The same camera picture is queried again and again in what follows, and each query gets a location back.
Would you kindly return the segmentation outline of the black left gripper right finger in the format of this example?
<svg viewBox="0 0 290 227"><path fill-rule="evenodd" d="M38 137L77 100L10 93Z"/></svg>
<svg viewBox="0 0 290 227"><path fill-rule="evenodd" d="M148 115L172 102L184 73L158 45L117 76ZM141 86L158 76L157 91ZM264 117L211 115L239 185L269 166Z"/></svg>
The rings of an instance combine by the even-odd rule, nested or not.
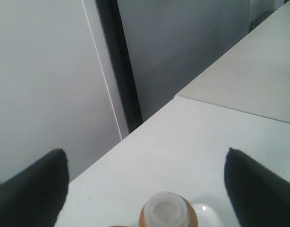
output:
<svg viewBox="0 0 290 227"><path fill-rule="evenodd" d="M242 227L290 227L290 183L241 150L229 149L224 184Z"/></svg>

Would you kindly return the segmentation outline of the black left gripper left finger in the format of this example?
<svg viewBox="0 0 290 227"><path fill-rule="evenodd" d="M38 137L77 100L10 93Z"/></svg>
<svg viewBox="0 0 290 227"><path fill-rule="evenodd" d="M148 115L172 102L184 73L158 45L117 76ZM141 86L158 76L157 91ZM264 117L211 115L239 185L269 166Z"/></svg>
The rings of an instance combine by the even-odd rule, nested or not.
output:
<svg viewBox="0 0 290 227"><path fill-rule="evenodd" d="M0 184L0 227L52 227L69 186L68 159L54 149Z"/></svg>

